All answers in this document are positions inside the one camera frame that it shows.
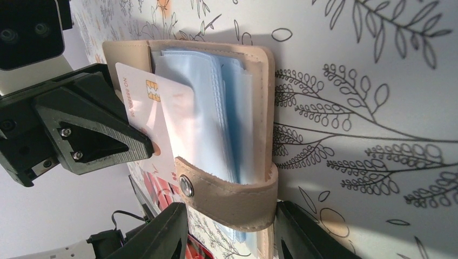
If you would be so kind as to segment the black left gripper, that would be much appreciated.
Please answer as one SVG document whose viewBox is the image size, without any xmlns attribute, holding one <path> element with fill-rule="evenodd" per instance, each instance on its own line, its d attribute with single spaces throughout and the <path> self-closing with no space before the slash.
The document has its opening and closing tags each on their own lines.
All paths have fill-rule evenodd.
<svg viewBox="0 0 458 259">
<path fill-rule="evenodd" d="M 1 166 L 12 179 L 32 187 L 58 161 L 82 175 L 150 158 L 152 141 L 110 84 L 107 65 L 95 63 L 1 96 Z"/>
</svg>

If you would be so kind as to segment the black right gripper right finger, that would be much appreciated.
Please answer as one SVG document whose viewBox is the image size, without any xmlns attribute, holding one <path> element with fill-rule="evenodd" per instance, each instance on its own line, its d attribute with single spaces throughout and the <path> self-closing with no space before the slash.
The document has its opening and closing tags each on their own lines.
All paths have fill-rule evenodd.
<svg viewBox="0 0 458 259">
<path fill-rule="evenodd" d="M 290 201 L 277 203 L 274 238 L 279 258 L 359 258 Z"/>
</svg>

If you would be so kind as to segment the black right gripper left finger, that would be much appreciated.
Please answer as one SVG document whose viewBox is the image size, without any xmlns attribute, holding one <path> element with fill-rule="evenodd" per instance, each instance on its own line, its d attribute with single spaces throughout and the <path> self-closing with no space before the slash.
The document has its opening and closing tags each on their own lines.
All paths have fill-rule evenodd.
<svg viewBox="0 0 458 259">
<path fill-rule="evenodd" d="M 108 258 L 185 258 L 187 210 L 174 202 Z"/>
</svg>

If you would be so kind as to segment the white red credit card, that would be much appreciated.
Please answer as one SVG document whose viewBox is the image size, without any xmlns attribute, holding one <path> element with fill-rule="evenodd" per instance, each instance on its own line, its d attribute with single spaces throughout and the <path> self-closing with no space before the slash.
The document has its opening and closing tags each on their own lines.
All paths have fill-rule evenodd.
<svg viewBox="0 0 458 259">
<path fill-rule="evenodd" d="M 184 120 L 173 115 L 173 111 L 193 106 L 193 90 L 178 82 L 157 76 L 132 66 L 115 64 L 118 80 L 125 101 L 129 122 L 150 139 L 153 155 L 136 161 L 140 171 L 177 186 L 179 175 L 174 163 L 174 133 L 167 128 L 173 119 Z"/>
</svg>

